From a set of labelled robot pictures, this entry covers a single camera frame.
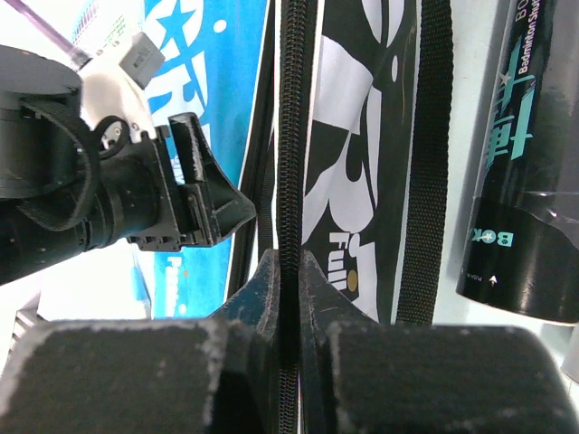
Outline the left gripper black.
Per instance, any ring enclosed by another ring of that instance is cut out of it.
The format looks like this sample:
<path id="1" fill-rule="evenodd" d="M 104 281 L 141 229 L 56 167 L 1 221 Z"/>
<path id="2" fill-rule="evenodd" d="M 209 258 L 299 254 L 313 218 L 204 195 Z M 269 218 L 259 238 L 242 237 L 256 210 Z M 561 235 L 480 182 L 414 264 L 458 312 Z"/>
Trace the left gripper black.
<path id="1" fill-rule="evenodd" d="M 157 138 L 143 134 L 91 174 L 43 197 L 1 202 L 1 282 L 12 283 L 125 239 L 142 251 L 179 250 L 183 201 L 189 245 L 213 247 L 256 216 L 214 158 L 198 116 L 174 115 Z M 174 139 L 185 184 L 178 186 L 166 148 Z"/>

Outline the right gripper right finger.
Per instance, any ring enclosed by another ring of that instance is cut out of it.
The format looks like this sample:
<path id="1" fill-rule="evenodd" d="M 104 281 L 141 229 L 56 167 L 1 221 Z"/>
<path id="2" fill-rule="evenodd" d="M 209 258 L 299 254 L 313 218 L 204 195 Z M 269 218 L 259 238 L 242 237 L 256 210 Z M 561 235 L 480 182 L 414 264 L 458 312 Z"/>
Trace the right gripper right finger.
<path id="1" fill-rule="evenodd" d="M 513 326 L 381 325 L 304 251 L 307 433 L 571 433 L 574 407 L 540 340 Z"/>

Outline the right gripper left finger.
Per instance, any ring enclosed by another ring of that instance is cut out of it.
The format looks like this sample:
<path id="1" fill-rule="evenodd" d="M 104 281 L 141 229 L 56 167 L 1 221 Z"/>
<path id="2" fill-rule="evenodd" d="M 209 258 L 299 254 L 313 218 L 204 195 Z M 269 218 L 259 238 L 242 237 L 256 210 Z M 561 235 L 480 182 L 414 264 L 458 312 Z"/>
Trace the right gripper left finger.
<path id="1" fill-rule="evenodd" d="M 44 322 L 1 379 L 4 433 L 279 433 L 279 256 L 204 319 Z"/>

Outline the black racket bag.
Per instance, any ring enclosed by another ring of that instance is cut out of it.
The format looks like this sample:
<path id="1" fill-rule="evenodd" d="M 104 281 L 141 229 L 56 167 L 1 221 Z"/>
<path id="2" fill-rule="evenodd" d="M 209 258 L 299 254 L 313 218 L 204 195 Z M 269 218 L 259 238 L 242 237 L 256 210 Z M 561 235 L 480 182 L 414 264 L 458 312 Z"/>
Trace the black racket bag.
<path id="1" fill-rule="evenodd" d="M 276 249 L 219 308 L 242 368 L 231 433 L 437 430 L 387 369 L 427 328 L 441 266 L 447 1 L 279 1 Z"/>

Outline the black shuttlecock tube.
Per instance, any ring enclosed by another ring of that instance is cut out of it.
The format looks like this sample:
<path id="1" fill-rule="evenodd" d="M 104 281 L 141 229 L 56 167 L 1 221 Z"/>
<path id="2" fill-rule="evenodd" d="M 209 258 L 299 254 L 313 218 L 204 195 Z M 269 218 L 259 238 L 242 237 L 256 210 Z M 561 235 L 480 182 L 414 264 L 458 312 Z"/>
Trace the black shuttlecock tube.
<path id="1" fill-rule="evenodd" d="M 578 320 L 578 4 L 513 1 L 458 293 L 549 323 Z"/>

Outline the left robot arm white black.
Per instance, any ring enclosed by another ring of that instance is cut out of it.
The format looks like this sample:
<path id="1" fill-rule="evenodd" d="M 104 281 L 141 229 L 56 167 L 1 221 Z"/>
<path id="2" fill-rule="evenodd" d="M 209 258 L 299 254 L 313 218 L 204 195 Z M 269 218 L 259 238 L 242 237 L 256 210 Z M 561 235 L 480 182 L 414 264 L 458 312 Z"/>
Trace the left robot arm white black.
<path id="1" fill-rule="evenodd" d="M 1 50 L 1 280 L 10 283 L 126 239 L 143 251 L 212 247 L 255 217 L 198 117 L 131 135 L 126 117 L 81 118 L 70 68 Z"/>

